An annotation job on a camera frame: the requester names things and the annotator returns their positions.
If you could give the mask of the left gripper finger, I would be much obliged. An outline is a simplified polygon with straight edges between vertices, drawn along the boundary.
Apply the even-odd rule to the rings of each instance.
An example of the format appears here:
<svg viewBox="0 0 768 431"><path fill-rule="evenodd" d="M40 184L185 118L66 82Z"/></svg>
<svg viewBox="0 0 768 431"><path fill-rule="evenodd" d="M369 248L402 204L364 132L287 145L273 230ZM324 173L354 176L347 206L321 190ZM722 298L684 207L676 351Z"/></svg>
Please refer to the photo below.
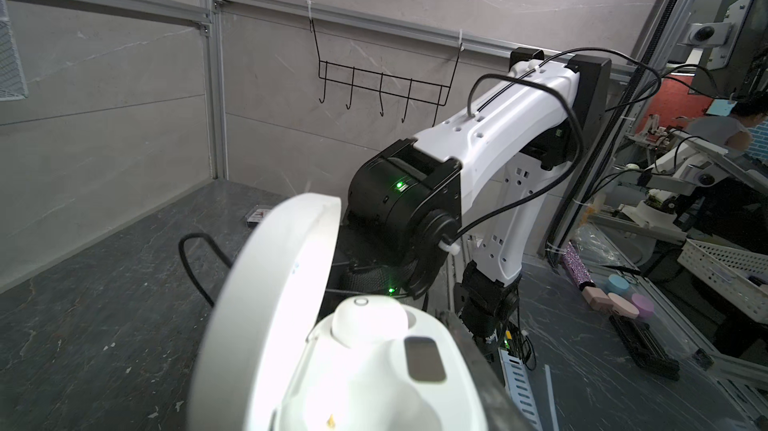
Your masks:
<svg viewBox="0 0 768 431"><path fill-rule="evenodd" d="M456 343L478 393L489 430L533 430L530 421L514 404L472 335L450 311L436 311L435 317L447 328Z"/></svg>

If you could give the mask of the white earbud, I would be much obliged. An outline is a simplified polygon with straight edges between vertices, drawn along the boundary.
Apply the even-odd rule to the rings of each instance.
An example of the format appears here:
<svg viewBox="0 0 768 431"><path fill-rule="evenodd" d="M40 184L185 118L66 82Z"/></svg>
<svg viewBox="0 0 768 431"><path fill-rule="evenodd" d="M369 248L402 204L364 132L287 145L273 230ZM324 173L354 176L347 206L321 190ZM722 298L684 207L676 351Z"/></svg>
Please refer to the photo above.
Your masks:
<svg viewBox="0 0 768 431"><path fill-rule="evenodd" d="M348 348L399 339L408 329L404 307L394 298L379 295L344 300L333 313L331 324L334 339Z"/></svg>

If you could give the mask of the white earbud charging case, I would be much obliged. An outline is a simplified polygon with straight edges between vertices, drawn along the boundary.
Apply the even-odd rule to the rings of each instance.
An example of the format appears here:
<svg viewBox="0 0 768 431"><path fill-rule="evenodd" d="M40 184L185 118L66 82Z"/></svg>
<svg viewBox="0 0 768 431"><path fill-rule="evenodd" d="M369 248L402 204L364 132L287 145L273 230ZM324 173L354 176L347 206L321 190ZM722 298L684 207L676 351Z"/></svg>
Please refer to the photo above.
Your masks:
<svg viewBox="0 0 768 431"><path fill-rule="evenodd" d="M301 194L252 232L215 302L195 362L191 430L484 430L468 367L447 328L398 302L399 339L348 348L320 313L338 198Z"/></svg>

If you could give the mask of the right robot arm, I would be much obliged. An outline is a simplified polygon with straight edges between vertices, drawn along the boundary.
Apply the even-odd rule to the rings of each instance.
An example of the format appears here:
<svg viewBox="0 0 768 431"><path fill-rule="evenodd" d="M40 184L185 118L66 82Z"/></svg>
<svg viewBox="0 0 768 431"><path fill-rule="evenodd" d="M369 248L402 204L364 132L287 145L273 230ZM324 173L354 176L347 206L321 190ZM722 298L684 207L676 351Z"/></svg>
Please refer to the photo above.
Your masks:
<svg viewBox="0 0 768 431"><path fill-rule="evenodd" d="M354 175L326 291L420 299L477 226L468 214L486 184L505 179L481 255L455 287L477 341L500 339L518 309L522 254L542 198L575 174L606 108L612 52L581 48L565 63L540 50L511 56L465 108L368 160Z"/></svg>

